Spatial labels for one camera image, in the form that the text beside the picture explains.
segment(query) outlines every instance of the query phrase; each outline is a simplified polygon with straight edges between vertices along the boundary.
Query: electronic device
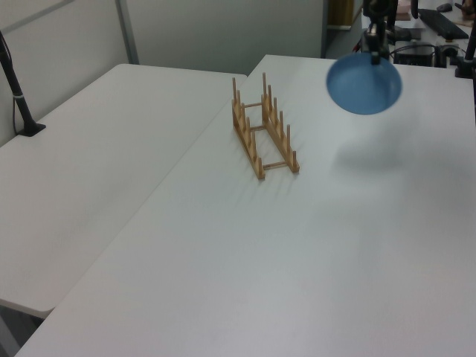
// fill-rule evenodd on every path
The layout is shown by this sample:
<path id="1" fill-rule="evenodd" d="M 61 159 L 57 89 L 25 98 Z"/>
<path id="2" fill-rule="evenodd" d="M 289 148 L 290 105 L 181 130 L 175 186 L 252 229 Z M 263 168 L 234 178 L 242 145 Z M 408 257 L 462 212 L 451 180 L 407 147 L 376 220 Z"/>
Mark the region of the electronic device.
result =
<path id="1" fill-rule="evenodd" d="M 436 10 L 418 9 L 419 17 L 444 39 L 468 39 L 466 32 Z"/>
<path id="2" fill-rule="evenodd" d="M 396 65 L 433 66 L 434 47 L 428 42 L 398 41 L 394 52 L 393 63 Z"/>
<path id="3" fill-rule="evenodd" d="M 448 4 L 448 3 L 442 4 L 439 7 L 437 7 L 437 11 L 439 13 L 447 13 L 449 11 L 453 11 L 453 5 Z"/>

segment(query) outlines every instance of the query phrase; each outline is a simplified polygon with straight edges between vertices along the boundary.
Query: black desk stand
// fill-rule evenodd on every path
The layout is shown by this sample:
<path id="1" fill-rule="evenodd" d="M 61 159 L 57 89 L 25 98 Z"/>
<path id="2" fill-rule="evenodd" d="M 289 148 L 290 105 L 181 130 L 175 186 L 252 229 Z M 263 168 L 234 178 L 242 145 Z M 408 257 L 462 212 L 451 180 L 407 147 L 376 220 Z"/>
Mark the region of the black desk stand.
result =
<path id="1" fill-rule="evenodd" d="M 10 56 L 10 51 L 8 50 L 7 43 L 3 35 L 0 32 L 0 62 L 7 77 L 8 84 L 13 93 L 13 98 L 16 101 L 16 105 L 22 114 L 23 118 L 23 130 L 18 134 L 24 136 L 34 136 L 36 133 L 41 132 L 46 125 L 38 124 L 31 117 L 30 109 L 28 108 L 25 97 L 23 96 L 22 88 L 16 79 L 15 71 L 13 70 L 12 58 Z"/>
<path id="2" fill-rule="evenodd" d="M 455 77 L 458 78 L 473 78 L 473 68 L 476 67 L 475 62 L 475 49 L 476 49 L 476 21 L 473 22 L 473 28 L 471 35 L 469 36 L 468 48 L 466 54 L 463 57 L 457 58 L 457 68 L 454 71 Z"/>

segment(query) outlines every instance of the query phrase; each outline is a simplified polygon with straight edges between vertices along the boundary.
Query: white folding table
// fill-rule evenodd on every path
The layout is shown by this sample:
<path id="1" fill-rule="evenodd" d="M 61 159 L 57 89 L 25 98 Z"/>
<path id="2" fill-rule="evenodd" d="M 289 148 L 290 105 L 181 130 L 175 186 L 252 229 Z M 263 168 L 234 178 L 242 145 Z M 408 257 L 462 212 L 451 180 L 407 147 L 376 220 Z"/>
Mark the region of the white folding table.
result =
<path id="1" fill-rule="evenodd" d="M 472 356 L 472 81 L 397 66 L 396 104 L 353 115 L 332 63 L 267 56 L 241 87 L 266 72 L 299 174 L 257 180 L 229 103 L 18 357 Z"/>
<path id="2" fill-rule="evenodd" d="M 0 304 L 44 318 L 245 76 L 119 65 L 0 149 Z"/>

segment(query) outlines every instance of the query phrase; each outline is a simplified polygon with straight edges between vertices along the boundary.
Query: floor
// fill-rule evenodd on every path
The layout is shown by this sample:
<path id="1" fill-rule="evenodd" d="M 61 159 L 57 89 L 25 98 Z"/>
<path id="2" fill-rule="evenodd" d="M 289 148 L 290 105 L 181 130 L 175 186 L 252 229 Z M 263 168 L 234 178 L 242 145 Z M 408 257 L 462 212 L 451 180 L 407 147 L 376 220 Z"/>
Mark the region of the floor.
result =
<path id="1" fill-rule="evenodd" d="M 0 357 L 14 357 L 42 319 L 0 306 Z"/>

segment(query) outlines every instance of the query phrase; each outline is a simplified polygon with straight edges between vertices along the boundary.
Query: black cable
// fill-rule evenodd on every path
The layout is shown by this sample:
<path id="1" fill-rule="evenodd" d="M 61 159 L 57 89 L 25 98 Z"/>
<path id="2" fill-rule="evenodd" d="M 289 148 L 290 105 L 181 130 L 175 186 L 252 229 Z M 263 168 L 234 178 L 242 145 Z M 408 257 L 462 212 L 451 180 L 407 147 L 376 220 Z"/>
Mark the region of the black cable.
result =
<path id="1" fill-rule="evenodd" d="M 15 135 L 18 135 L 15 124 L 15 98 L 13 98 L 13 130 L 15 131 Z"/>
<path id="2" fill-rule="evenodd" d="M 390 55 L 392 54 L 396 54 L 400 51 L 404 51 L 404 50 L 409 50 L 411 48 L 418 48 L 418 47 L 432 47 L 433 49 L 436 49 L 437 46 L 434 46 L 434 45 L 430 45 L 429 43 L 428 44 L 425 44 L 425 43 L 419 43 L 418 45 L 408 45 L 408 46 L 403 46 L 401 48 L 397 48 L 396 50 L 393 50 L 390 52 Z"/>

